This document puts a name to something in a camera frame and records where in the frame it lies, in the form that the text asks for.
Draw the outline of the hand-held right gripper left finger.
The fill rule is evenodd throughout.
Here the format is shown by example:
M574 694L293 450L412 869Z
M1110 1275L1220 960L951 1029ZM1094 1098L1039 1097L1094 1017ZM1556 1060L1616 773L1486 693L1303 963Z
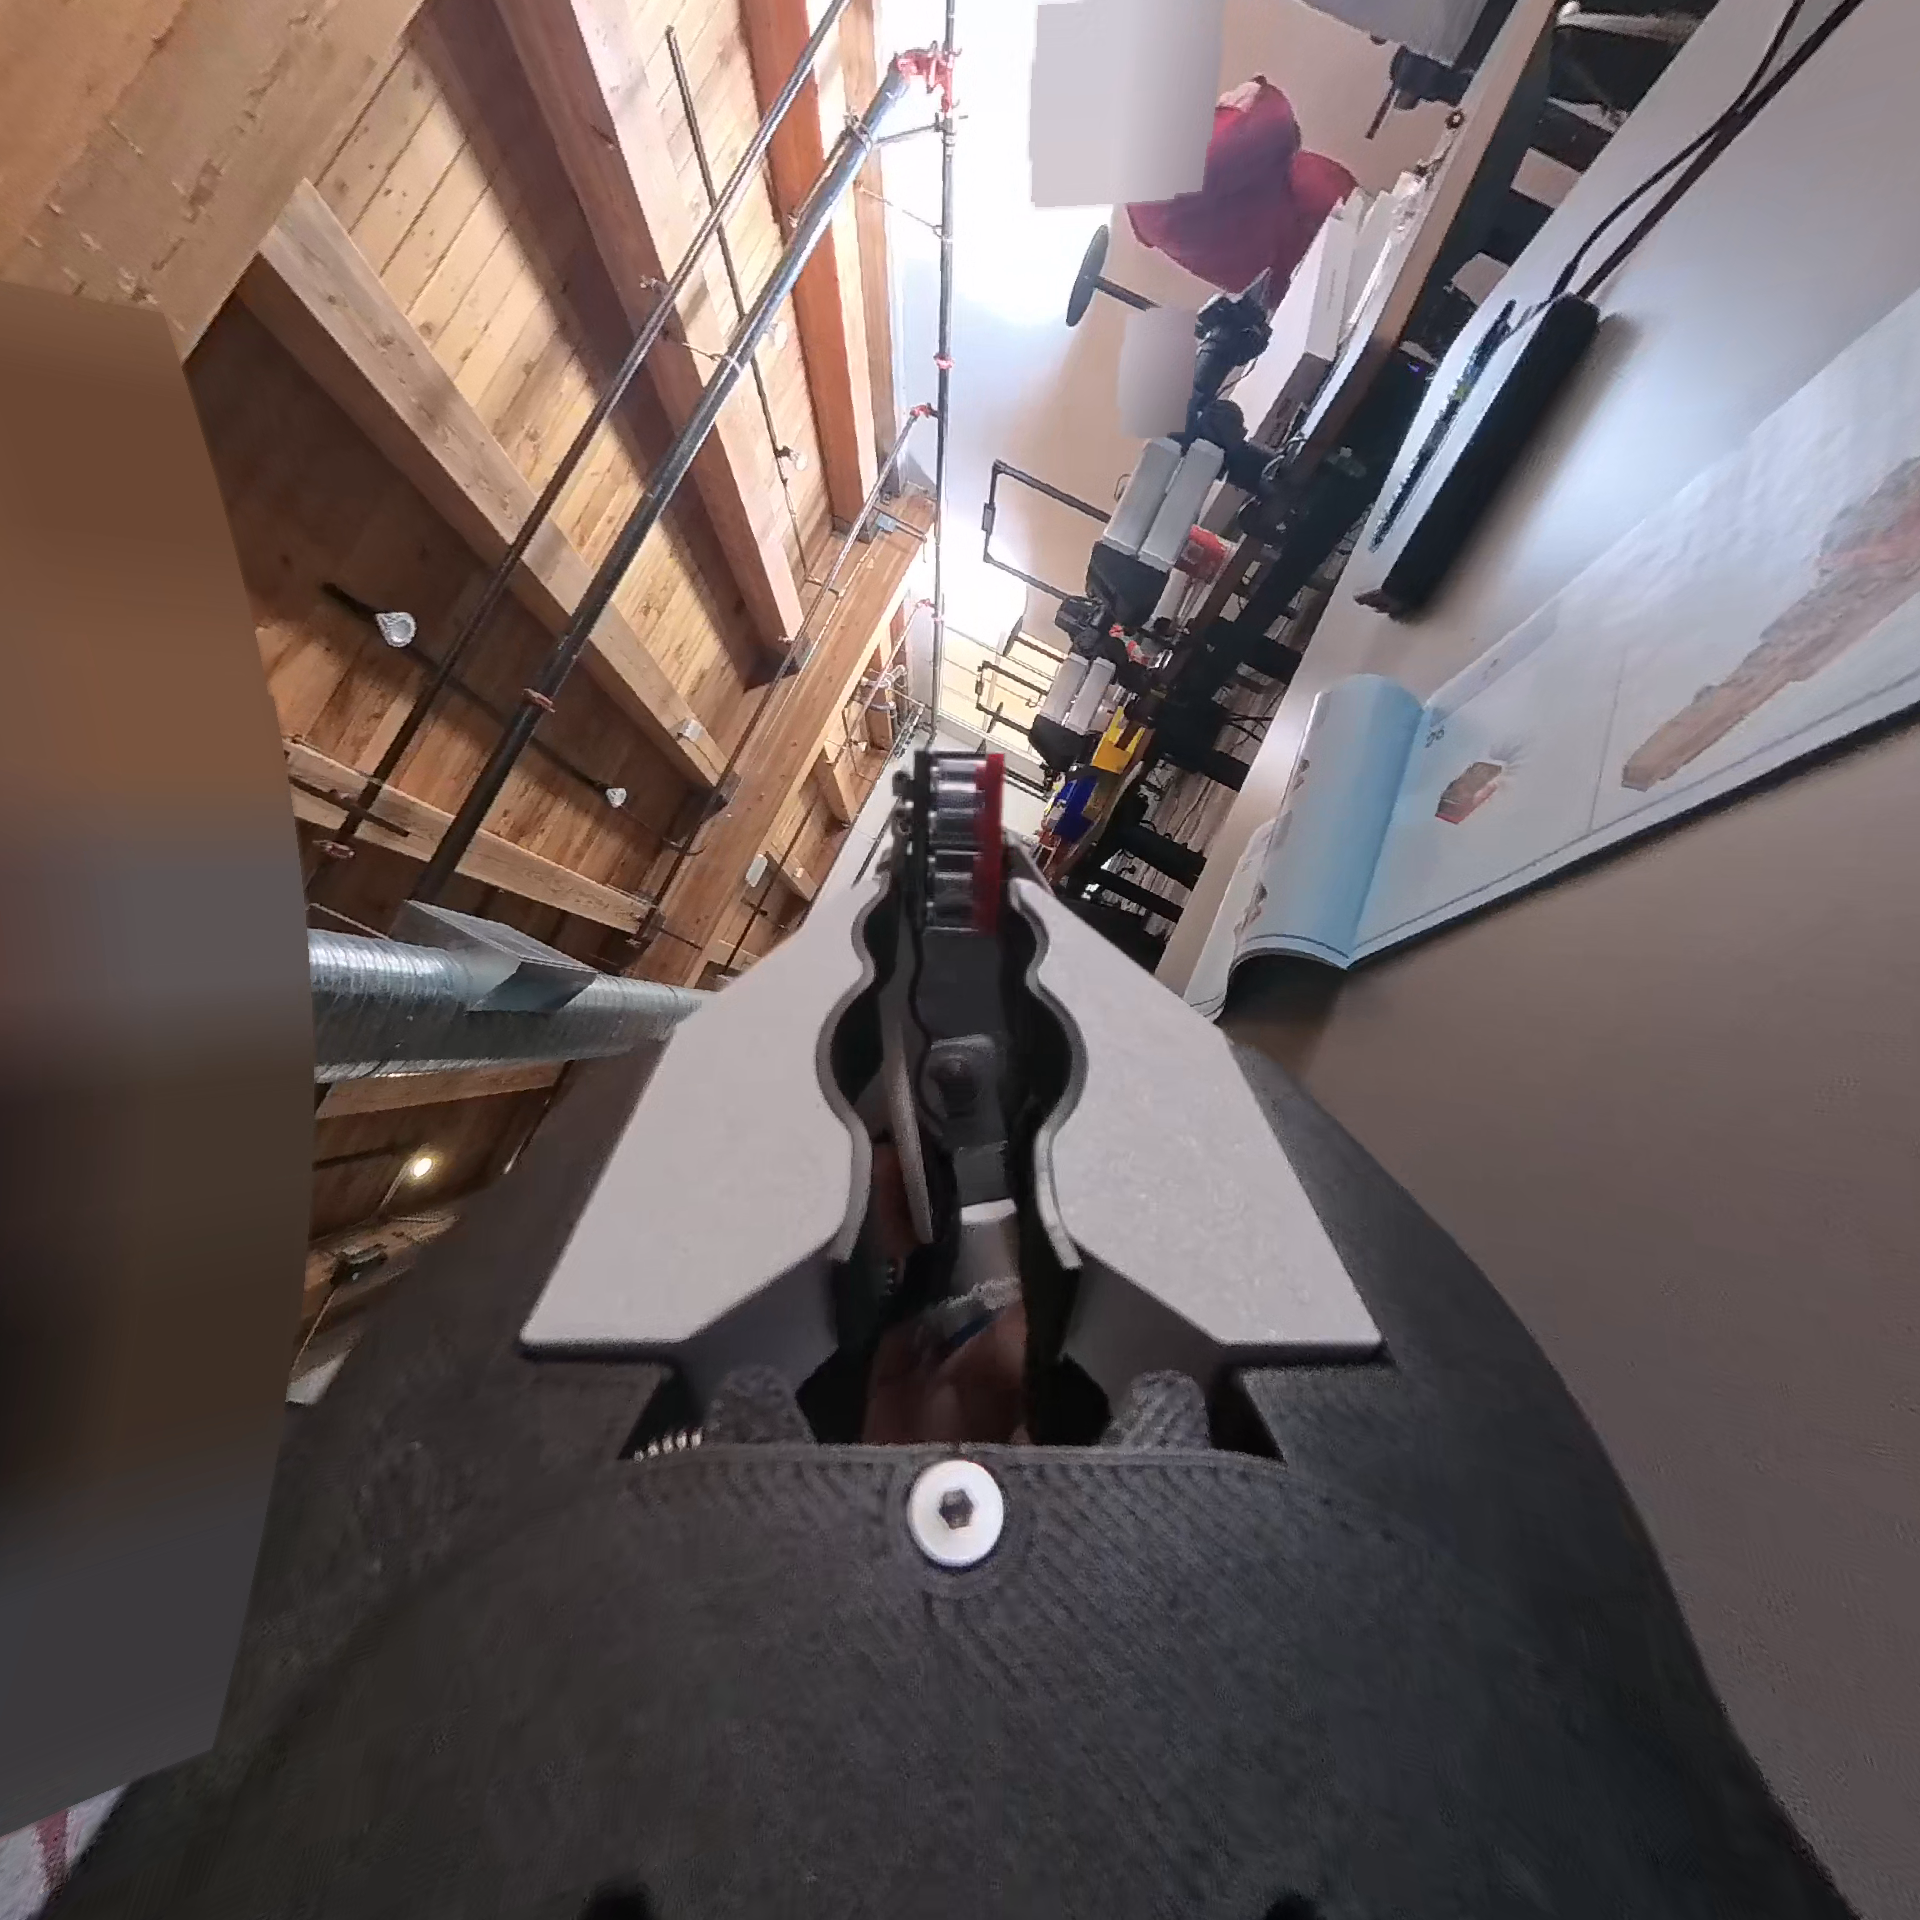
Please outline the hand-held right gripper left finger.
M867 877L665 1045L519 1345L671 1367L698 1403L734 1373L804 1385L881 1335L865 1233L888 1126Z

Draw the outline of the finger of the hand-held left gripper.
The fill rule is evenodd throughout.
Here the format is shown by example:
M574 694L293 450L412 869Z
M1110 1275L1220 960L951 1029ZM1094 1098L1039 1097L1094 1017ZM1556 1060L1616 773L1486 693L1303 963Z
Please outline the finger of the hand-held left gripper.
M938 1240L938 1224L929 1178L920 1106L907 1060L907 1049L898 1034L887 1034L883 1038L881 1086L912 1233L919 1246L932 1246Z

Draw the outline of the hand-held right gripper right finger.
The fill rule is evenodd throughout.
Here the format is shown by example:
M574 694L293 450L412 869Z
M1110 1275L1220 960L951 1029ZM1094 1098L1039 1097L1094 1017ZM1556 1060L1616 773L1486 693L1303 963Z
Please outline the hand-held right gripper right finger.
M1063 1352L1110 1403L1149 1374L1360 1363L1382 1339L1267 1109L1212 1020L1017 878L1027 989L1069 1081L1035 1202L1072 1278Z

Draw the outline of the black and red brick assembly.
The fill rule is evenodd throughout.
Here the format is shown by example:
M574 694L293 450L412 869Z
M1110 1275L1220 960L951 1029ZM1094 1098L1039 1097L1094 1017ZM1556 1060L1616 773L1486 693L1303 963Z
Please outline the black and red brick assembly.
M897 778L898 894L916 935L995 938L1004 897L1004 755L919 751Z

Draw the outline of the grey desk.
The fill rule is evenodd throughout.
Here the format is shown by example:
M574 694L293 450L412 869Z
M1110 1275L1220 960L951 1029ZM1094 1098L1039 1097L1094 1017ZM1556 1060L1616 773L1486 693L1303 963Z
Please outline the grey desk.
M1864 5L1645 240L1412 623L1342 585L1315 694L1430 691L1917 288L1917 5ZM1917 732L1752 788L1356 972L1240 972L1282 1065L1584 1407L1712 1682L1864 1917L1917 1917Z

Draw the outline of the person's left hand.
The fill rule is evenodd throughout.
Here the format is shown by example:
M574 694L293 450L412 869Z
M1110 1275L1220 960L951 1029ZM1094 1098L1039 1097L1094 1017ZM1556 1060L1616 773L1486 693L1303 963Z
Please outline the person's left hand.
M922 1240L894 1145L877 1146L869 1227L898 1268L861 1390L867 1446L978 1446L1029 1440L1029 1314L1020 1291L997 1305L949 1306L957 1244Z

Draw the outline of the open brick instruction booklet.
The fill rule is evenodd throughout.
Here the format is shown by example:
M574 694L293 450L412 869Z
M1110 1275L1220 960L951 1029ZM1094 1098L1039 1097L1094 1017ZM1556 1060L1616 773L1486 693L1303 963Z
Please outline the open brick instruction booklet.
M1351 970L1919 705L1919 299L1419 700L1327 687L1184 1001Z

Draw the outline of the ceiling pipe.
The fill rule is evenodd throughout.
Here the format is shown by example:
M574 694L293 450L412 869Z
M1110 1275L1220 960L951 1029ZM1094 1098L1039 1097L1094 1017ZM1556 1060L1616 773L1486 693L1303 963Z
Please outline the ceiling pipe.
M782 301L798 286L838 205L853 188L867 158L879 147L888 114L901 105L901 99L912 85L925 83L940 67L942 59L944 50L940 46L898 55L887 68L881 85L877 85L877 93L865 113L843 133L823 177L795 220L795 228L774 272L754 304L732 329L732 337L719 357L717 371L702 386L691 418L668 447L606 558L591 577L583 600L563 629L552 652L542 663L538 679L521 693L516 708L513 708L510 719L504 722L489 760L468 785L462 805L453 814L422 877L415 885L412 901L422 904L440 901L445 886L459 875L462 859L477 843L489 814L502 797L516 771L516 763L535 742L566 680L584 657L589 641L595 636L603 617L613 609L614 595L629 569L671 508L700 450L708 444L708 437L722 418L725 406L732 399L747 365L754 359L763 337L776 321Z

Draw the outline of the black power bank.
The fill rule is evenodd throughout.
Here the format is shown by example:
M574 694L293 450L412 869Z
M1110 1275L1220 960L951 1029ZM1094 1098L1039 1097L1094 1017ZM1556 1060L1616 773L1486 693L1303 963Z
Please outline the black power bank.
M1393 533L1370 550L1373 573L1356 595L1362 609L1411 619L1429 606L1599 330L1601 308L1583 294L1519 308L1515 333L1480 377Z

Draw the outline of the stack of white boxes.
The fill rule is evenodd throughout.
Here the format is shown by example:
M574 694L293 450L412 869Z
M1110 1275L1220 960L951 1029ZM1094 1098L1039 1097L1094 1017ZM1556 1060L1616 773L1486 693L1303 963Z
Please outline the stack of white boxes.
M1303 406L1346 349L1366 303L1394 277L1420 226L1437 162L1405 170L1391 191L1351 192L1295 268L1271 327L1279 399Z

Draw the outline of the grey printed cloth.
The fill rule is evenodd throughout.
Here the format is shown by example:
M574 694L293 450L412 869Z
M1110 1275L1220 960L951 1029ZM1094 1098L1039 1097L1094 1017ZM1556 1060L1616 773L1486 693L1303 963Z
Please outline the grey printed cloth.
M38 1918L126 1789L109 1789L2 1837L2 1918Z

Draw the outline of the silver air duct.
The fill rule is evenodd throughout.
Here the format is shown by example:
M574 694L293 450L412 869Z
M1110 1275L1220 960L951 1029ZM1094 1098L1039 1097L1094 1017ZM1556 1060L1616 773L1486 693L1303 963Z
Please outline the silver air duct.
M419 941L307 935L318 1086L616 1059L708 1003L450 908L412 904L404 920Z

